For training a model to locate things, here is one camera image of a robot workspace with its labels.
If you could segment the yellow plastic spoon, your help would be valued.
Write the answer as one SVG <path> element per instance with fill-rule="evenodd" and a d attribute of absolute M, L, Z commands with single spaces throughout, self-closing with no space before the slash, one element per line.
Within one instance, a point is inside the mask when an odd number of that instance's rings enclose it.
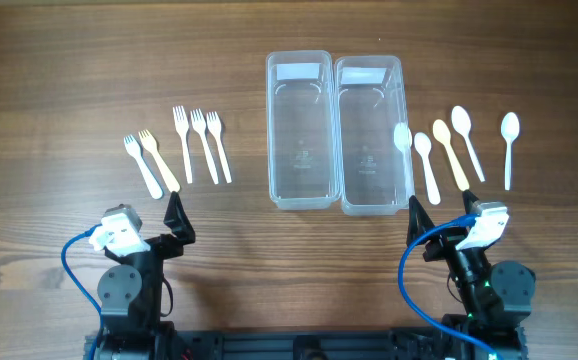
<path fill-rule="evenodd" d="M 445 148 L 458 189 L 461 191 L 468 190 L 470 184 L 453 150 L 451 144 L 451 133 L 448 126 L 443 120 L 437 119 L 432 125 L 432 133 L 434 138 Z"/>

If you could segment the short white spoon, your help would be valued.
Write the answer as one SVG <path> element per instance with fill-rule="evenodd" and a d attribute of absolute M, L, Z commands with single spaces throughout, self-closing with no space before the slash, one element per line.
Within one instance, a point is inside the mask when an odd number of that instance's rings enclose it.
<path fill-rule="evenodd" d="M 432 205 L 438 205 L 441 202 L 441 196 L 430 163 L 431 141 L 426 134 L 418 132 L 413 138 L 413 144 L 421 157 L 428 201 Z"/>

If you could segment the yellow plastic fork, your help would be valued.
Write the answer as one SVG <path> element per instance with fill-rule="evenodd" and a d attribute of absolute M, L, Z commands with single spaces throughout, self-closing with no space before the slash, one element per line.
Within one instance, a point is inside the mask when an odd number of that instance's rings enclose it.
<path fill-rule="evenodd" d="M 179 192 L 181 186 L 176 179 L 173 172 L 170 170 L 169 166 L 164 161 L 163 157 L 159 152 L 158 142 L 155 137 L 147 130 L 141 130 L 139 132 L 139 138 L 143 147 L 153 156 L 156 165 L 163 177 L 165 185 L 170 192 Z"/>

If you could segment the long white spoon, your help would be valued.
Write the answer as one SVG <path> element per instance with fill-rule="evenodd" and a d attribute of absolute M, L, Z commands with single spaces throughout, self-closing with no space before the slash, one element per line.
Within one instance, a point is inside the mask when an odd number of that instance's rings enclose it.
<path fill-rule="evenodd" d="M 472 127 L 471 118 L 462 106 L 454 106 L 452 108 L 451 123 L 455 131 L 464 138 L 476 175 L 480 182 L 484 182 L 485 175 L 470 139 L 470 131 Z"/>

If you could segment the short white fork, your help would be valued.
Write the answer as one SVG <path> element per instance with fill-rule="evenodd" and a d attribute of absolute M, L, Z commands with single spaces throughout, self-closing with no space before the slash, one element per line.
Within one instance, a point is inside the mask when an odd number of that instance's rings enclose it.
<path fill-rule="evenodd" d="M 163 190 L 146 164 L 140 144 L 133 135 L 125 136 L 124 144 L 127 153 L 136 161 L 151 197 L 160 199 L 163 196 Z"/>

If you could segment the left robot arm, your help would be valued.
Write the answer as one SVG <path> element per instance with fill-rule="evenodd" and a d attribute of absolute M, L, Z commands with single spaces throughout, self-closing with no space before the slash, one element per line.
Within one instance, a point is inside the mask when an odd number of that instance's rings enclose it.
<path fill-rule="evenodd" d="M 168 233 L 145 239 L 135 209 L 121 204 L 108 209 L 89 235 L 93 248 L 116 262 L 98 282 L 101 326 L 91 340 L 90 359 L 193 357 L 162 310 L 162 292 L 172 290 L 164 262 L 182 256 L 196 240 L 177 192 L 170 195 L 163 223 Z"/>

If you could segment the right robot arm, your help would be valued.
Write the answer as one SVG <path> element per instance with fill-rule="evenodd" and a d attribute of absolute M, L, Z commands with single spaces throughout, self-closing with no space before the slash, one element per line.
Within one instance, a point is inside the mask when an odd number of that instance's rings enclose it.
<path fill-rule="evenodd" d="M 521 322 L 532 312 L 535 272 L 516 261 L 491 264 L 486 251 L 499 241 L 509 220 L 501 202 L 483 202 L 462 193 L 465 214 L 447 223 L 432 222 L 419 200 L 409 198 L 407 248 L 398 265 L 399 291 L 426 327 L 396 329 L 392 342 L 401 359 L 519 359 L 528 347 Z M 437 321 L 408 295 L 406 260 L 415 247 L 425 247 L 427 262 L 444 261 L 465 313 Z"/>

